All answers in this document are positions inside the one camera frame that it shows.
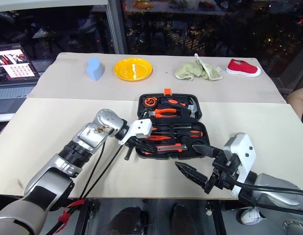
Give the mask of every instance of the yellow bowl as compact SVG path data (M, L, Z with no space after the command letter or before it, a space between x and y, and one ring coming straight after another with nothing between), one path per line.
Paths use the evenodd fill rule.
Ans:
M140 58L127 58L117 62L113 71L123 80L139 81L150 75L152 65Z

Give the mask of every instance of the red shoe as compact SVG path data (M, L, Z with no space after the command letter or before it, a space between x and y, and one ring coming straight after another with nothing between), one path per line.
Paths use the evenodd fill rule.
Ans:
M226 72L245 75L247 77L257 77L260 75L261 69L257 66L248 64L246 61L232 59L226 68Z

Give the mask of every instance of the pliers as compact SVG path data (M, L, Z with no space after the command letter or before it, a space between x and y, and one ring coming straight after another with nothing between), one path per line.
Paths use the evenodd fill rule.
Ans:
M149 116L154 116L155 118L172 118L177 117L177 115L162 115L163 113L177 113L176 109L155 109L154 111L148 111Z

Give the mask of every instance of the open toolbox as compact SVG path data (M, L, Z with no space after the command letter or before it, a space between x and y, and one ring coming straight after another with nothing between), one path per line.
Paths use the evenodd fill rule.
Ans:
M151 119L151 136L144 140L157 148L155 154L136 148L140 157L164 160L204 157L192 148L194 144L210 144L206 127L198 122L202 113L194 95L172 94L171 89L165 89L164 94L143 94L137 115L139 119Z

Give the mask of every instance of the hammer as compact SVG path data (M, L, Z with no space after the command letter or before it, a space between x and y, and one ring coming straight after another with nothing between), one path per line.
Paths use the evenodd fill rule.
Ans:
M182 103L182 102L178 102L175 99L169 99L169 98L165 98L165 97L161 98L161 103L169 104L172 107L188 109L188 110L190 110L189 116L192 118L195 118L195 113L197 112L197 105L196 105L195 100L192 97L190 97L189 99L192 102L192 104L189 104L189 105L186 105L185 103Z

